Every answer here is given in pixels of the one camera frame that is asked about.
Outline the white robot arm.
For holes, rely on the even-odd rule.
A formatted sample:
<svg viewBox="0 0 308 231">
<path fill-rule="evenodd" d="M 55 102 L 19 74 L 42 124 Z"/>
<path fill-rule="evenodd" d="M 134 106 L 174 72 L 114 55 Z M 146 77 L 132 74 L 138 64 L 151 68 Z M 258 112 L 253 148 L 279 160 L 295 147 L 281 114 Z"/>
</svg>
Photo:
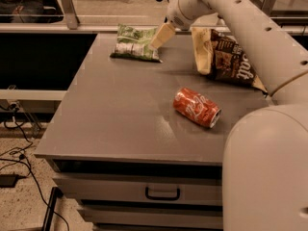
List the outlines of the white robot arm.
<svg viewBox="0 0 308 231">
<path fill-rule="evenodd" d="M 308 231 L 308 52 L 249 0 L 169 0 L 187 30 L 217 13 L 244 49 L 272 105 L 240 119 L 224 146 L 224 231 Z"/>
</svg>

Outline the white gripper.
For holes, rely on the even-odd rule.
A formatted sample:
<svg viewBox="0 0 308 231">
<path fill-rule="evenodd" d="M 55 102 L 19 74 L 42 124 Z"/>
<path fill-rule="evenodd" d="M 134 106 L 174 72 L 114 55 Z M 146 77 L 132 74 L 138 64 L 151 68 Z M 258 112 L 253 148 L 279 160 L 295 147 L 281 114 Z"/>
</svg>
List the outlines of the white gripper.
<svg viewBox="0 0 308 231">
<path fill-rule="evenodd" d="M 159 49 L 175 35 L 175 28 L 188 31 L 199 17 L 214 12 L 210 5 L 202 0 L 169 0 L 166 16 L 168 22 L 159 27 L 149 47 Z"/>
</svg>

